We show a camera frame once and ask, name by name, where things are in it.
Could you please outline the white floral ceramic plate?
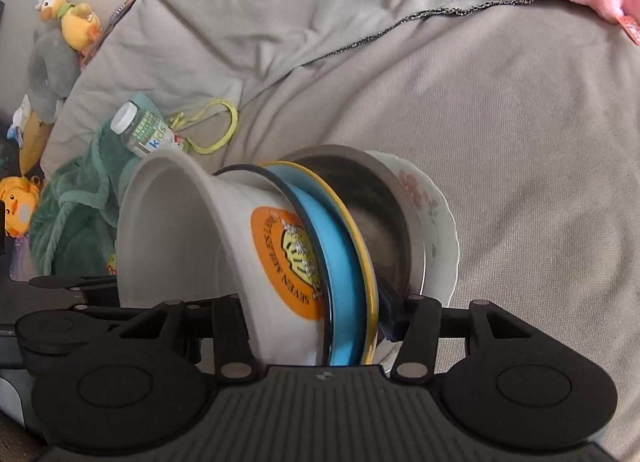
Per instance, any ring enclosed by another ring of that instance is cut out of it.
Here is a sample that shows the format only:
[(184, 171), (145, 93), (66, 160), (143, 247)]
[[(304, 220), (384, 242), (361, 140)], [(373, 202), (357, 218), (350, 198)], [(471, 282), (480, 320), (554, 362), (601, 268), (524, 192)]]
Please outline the white floral ceramic plate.
[(425, 241), (422, 294), (447, 307), (457, 286), (460, 245), (456, 221), (444, 194), (410, 161), (386, 152), (368, 150), (368, 153), (394, 173), (416, 207)]

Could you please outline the white paper bowl orange logo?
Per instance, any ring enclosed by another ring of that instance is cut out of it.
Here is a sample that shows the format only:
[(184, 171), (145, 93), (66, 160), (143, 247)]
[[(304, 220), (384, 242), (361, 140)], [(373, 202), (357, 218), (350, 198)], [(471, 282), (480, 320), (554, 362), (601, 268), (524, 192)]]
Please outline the white paper bowl orange logo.
[(243, 182), (184, 153), (147, 156), (120, 206), (116, 277), (127, 307), (234, 295), (264, 364), (329, 359), (326, 289), (307, 227), (260, 175)]

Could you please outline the stainless steel bowl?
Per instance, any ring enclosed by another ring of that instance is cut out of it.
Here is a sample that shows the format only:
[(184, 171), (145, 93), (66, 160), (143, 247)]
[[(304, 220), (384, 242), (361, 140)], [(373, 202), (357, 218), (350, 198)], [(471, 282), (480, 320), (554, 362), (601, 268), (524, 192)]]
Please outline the stainless steel bowl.
[(340, 364), (372, 348), (378, 282), (420, 294), (425, 241), (399, 179), (370, 153), (323, 145), (293, 153), (271, 170), (299, 193), (326, 303), (326, 341)]

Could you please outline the green towel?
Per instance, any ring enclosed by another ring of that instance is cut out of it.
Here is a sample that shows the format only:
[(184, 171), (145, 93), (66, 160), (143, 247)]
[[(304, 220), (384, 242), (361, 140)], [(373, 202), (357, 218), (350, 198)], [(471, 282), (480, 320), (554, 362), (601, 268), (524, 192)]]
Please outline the green towel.
[(106, 120), (87, 151), (54, 172), (30, 219), (29, 252), (38, 275), (110, 272), (120, 205), (140, 161)]

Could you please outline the orange duck toy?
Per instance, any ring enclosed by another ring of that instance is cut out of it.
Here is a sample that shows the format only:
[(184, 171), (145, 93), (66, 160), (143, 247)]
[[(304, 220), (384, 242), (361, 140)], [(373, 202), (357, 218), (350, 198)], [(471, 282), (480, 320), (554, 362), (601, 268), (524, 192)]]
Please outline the orange duck toy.
[(0, 183), (1, 201), (4, 203), (6, 233), (17, 238), (26, 234), (37, 208), (41, 182), (37, 176), (8, 176)]

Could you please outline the kids vitamin bottle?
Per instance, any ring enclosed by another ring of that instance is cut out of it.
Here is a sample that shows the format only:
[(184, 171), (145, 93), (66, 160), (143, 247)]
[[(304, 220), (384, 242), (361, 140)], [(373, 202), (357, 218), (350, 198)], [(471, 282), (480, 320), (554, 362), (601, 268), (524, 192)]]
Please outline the kids vitamin bottle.
[(183, 151), (183, 139), (162, 117), (153, 111), (128, 102), (120, 107), (111, 120), (111, 130), (124, 145), (139, 158), (160, 149)]

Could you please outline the grey plush toy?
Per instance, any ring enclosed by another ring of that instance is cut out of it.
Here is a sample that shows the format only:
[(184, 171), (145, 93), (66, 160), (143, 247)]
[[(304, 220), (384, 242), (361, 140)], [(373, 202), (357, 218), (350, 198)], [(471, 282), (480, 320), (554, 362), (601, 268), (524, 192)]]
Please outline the grey plush toy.
[(78, 54), (66, 43), (60, 28), (34, 33), (27, 74), (30, 106), (42, 122), (52, 124), (58, 104), (70, 95), (80, 74)]

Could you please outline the yellow duck plush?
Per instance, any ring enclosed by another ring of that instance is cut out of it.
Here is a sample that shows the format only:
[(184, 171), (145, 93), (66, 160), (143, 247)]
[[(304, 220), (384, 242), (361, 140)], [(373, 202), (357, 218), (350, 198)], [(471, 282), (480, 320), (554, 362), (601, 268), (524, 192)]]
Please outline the yellow duck plush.
[(65, 42), (80, 54), (86, 54), (102, 33), (99, 16), (86, 2), (37, 0), (35, 10), (42, 22), (56, 20)]

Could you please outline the colourful booklet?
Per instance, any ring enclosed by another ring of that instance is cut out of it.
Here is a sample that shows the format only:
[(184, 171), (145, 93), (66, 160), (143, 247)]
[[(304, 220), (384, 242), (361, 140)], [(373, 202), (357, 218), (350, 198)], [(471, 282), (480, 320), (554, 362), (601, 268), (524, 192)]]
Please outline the colourful booklet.
[(131, 7), (133, 7), (136, 2), (137, 0), (125, 0), (111, 14), (111, 16), (108, 18), (107, 23), (102, 27), (102, 32), (100, 33), (99, 37), (97, 37), (96, 40), (94, 40), (93, 43), (84, 52), (81, 53), (82, 57), (81, 59), (79, 59), (81, 70), (84, 70), (88, 66), (88, 63), (90, 63), (93, 57), (96, 56), (96, 53), (99, 51), (104, 41), (113, 32), (117, 24), (131, 10)]

